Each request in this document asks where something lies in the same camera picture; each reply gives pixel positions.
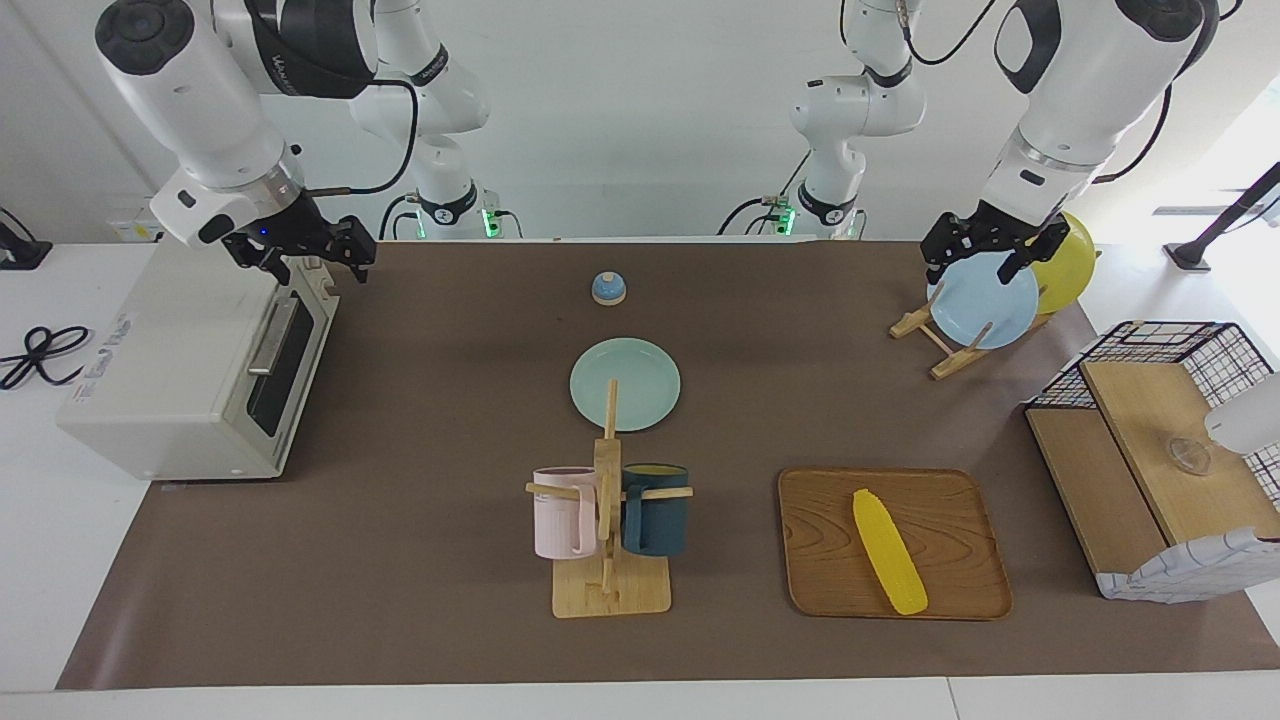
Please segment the glass oven door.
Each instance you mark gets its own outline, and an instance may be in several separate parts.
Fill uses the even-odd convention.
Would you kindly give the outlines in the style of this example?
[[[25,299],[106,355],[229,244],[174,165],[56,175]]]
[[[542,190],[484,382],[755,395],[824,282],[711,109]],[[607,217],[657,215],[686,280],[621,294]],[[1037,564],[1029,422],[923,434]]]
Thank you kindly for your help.
[[[279,288],[268,306],[246,366],[244,411],[278,455],[305,404],[330,324],[332,314],[307,288]]]

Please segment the yellow corn cob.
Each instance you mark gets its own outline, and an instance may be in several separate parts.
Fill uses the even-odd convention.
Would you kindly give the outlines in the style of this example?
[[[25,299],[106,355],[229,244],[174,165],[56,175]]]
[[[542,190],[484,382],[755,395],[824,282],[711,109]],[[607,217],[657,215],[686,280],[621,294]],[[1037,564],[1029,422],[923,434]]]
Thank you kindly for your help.
[[[869,489],[856,489],[851,509],[867,557],[892,610],[902,616],[924,612],[929,596],[884,502]]]

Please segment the pale green round plate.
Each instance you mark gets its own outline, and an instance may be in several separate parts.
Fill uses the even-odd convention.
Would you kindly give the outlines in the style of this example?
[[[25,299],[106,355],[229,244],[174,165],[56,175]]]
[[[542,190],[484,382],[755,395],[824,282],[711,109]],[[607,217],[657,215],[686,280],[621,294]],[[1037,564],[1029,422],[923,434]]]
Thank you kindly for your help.
[[[618,384],[617,432],[645,430],[666,419],[682,388],[675,360],[658,345],[635,337],[604,340],[588,348],[570,373],[570,397],[590,423],[605,425],[609,383]]]

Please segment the beige toaster oven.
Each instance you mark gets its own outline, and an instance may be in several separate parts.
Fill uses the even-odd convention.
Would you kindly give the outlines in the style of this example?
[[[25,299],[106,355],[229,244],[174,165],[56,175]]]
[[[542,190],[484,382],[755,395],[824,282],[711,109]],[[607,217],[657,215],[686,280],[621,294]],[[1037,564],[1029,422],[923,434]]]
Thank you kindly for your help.
[[[323,351],[278,455],[244,411],[252,346],[279,288],[310,290],[332,323],[339,305],[321,261],[285,263],[291,283],[279,286],[220,249],[163,241],[59,407],[58,427],[145,482],[278,478]]]

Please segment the yellow plate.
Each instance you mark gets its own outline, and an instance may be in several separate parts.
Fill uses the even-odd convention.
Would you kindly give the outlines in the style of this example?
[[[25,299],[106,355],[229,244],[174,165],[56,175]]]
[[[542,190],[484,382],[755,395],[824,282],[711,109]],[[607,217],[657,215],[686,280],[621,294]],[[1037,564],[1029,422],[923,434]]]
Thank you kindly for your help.
[[[1030,264],[1039,288],[1038,315],[1050,315],[1074,302],[1091,283],[1097,250],[1089,231],[1070,213],[1061,213],[1068,233],[1047,261]]]

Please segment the light blue plate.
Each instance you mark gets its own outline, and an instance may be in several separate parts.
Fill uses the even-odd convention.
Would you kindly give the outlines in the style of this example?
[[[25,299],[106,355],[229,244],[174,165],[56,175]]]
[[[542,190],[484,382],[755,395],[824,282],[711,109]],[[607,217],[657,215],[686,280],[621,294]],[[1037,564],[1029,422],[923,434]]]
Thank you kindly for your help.
[[[1039,306],[1039,288],[1029,266],[1006,284],[1000,281],[998,270],[1011,258],[1011,252],[977,254],[951,264],[938,284],[928,286],[931,315],[947,338],[968,346],[988,327],[977,347],[993,350],[1028,332]]]

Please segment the wooden plate rack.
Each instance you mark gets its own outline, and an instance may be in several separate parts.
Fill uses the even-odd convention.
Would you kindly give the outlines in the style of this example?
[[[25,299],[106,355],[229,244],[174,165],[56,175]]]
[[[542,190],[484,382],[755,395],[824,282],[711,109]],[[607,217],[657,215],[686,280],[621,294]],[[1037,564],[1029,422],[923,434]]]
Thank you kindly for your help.
[[[951,341],[950,338],[947,338],[938,329],[938,327],[934,324],[933,318],[931,315],[931,306],[932,306],[932,304],[933,302],[931,300],[928,300],[927,292],[925,292],[925,301],[923,302],[923,305],[920,305],[919,307],[916,307],[916,309],[914,309],[914,310],[911,310],[909,313],[902,314],[895,323],[892,323],[888,327],[888,336],[892,340],[902,340],[902,338],[905,338],[905,337],[908,337],[910,334],[919,334],[919,336],[927,338],[929,342],[932,342],[933,346],[936,346],[937,350],[941,351],[941,360],[938,360],[929,369],[929,375],[934,380],[943,380],[943,379],[947,379],[950,377],[954,377],[957,373],[968,369],[969,366],[973,366],[975,363],[980,361],[982,359],[984,359],[986,356],[991,355],[992,352],[996,352],[996,351],[998,351],[1001,348],[1006,348],[1006,347],[1010,347],[1010,346],[1015,345],[1018,341],[1023,340],[1025,336],[1028,336],[1030,333],[1034,333],[1038,329],[1041,329],[1042,327],[1044,327],[1050,322],[1050,319],[1053,316],[1052,314],[1050,314],[1050,315],[1038,315],[1038,314],[1036,314],[1036,318],[1034,318],[1033,323],[1030,324],[1030,328],[1018,341],[1015,341],[1015,342],[1012,342],[1010,345],[1006,345],[1004,347],[1000,347],[1000,348],[980,350],[980,348],[977,347],[977,345],[980,342],[980,340],[989,331],[988,327],[986,327],[978,334],[978,338],[973,343],[970,343],[968,346],[956,343],[956,342]]]

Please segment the white power box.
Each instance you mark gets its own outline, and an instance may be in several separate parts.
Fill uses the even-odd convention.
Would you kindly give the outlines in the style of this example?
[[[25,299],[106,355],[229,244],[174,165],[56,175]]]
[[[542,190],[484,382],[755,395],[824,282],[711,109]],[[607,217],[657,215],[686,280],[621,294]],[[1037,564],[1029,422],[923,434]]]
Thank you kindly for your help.
[[[108,214],[108,225],[124,243],[155,243],[166,233],[147,206],[115,208]]]

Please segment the brown table mat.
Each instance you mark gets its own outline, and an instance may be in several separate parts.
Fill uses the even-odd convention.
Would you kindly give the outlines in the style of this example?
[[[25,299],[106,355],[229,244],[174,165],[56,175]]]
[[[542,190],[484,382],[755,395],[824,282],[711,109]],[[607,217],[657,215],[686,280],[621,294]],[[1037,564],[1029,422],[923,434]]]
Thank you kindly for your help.
[[[600,272],[623,302],[593,301]],[[338,291],[283,477],[152,486],[59,688],[1280,667],[1244,594],[1100,597],[1019,407],[1091,325],[1071,310],[934,382],[936,348],[887,333],[925,295],[913,243],[392,243]],[[676,409],[622,446],[691,471],[689,548],[668,612],[558,620],[524,484],[590,459],[570,370],[621,336],[678,364]],[[800,466],[969,473],[1011,612],[797,612],[776,479]]]

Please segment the tall light wooden board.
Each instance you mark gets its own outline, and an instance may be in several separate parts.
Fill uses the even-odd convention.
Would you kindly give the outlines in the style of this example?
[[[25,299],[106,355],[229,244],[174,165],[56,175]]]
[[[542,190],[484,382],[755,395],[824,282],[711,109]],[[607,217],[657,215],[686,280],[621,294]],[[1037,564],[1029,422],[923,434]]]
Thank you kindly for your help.
[[[1082,375],[1170,544],[1247,528],[1280,541],[1280,511],[1243,459],[1208,438],[1210,404],[1175,363],[1084,363]],[[1207,477],[1169,456],[1172,437],[1212,448]]]

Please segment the low light wooden board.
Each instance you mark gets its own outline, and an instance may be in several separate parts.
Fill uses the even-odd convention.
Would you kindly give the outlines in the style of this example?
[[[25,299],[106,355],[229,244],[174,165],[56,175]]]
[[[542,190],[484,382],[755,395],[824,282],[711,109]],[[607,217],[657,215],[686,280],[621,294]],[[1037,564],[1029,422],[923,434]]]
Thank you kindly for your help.
[[[1169,548],[1102,413],[1027,407],[1044,464],[1096,574],[1133,574]]]

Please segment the white rounded object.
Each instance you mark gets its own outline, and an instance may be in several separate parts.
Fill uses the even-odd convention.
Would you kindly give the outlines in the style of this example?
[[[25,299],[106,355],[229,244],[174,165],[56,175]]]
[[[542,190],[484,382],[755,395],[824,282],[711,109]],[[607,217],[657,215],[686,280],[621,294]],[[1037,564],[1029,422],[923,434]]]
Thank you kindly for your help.
[[[1280,373],[1212,409],[1204,429],[1211,441],[1240,456],[1280,443]]]

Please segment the brown wooden tray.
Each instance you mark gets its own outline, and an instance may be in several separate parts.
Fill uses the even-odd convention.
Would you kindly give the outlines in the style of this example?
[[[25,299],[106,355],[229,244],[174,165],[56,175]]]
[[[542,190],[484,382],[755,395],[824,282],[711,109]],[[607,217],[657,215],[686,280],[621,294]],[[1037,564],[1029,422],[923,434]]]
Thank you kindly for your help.
[[[818,618],[899,619],[855,527],[854,496],[877,496],[927,593],[920,620],[991,621],[1012,609],[978,483],[954,469],[790,468],[777,480],[788,593]]]

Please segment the pink mug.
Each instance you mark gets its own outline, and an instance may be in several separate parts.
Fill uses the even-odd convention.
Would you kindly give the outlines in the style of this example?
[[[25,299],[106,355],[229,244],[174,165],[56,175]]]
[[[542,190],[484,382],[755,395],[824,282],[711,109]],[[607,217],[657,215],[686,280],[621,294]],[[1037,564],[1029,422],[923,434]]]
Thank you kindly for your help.
[[[534,553],[549,560],[595,556],[600,548],[595,470],[586,466],[540,468],[532,473],[532,482],[570,491],[570,497],[564,498],[532,496]]]

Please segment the dark blue mug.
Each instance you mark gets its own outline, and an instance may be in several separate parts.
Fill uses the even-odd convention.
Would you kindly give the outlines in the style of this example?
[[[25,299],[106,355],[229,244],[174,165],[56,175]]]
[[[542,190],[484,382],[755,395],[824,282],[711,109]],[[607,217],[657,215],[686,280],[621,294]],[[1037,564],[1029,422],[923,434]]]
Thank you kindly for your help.
[[[689,487],[687,468],[635,462],[622,468],[622,546],[630,553],[671,557],[686,548],[687,498],[644,498],[649,489]]]

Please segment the wooden mug rack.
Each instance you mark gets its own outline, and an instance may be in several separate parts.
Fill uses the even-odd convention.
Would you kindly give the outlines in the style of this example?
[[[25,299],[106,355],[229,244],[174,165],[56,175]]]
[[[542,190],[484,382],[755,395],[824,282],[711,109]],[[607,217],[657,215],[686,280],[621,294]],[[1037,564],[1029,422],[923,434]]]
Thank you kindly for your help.
[[[600,550],[584,559],[556,560],[552,570],[552,612],[558,619],[609,618],[667,612],[672,605],[666,559],[630,553],[622,546],[621,442],[616,437],[620,382],[608,383],[603,437],[594,443],[595,525],[590,533]]]

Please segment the black clamp mount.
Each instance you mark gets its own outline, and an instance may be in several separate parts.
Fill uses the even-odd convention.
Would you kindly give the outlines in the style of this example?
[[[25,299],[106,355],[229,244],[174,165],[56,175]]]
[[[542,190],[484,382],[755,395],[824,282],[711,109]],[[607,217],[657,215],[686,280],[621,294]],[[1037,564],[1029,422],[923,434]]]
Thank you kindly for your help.
[[[22,219],[0,205],[0,270],[33,270],[51,250],[51,242],[36,238]]]

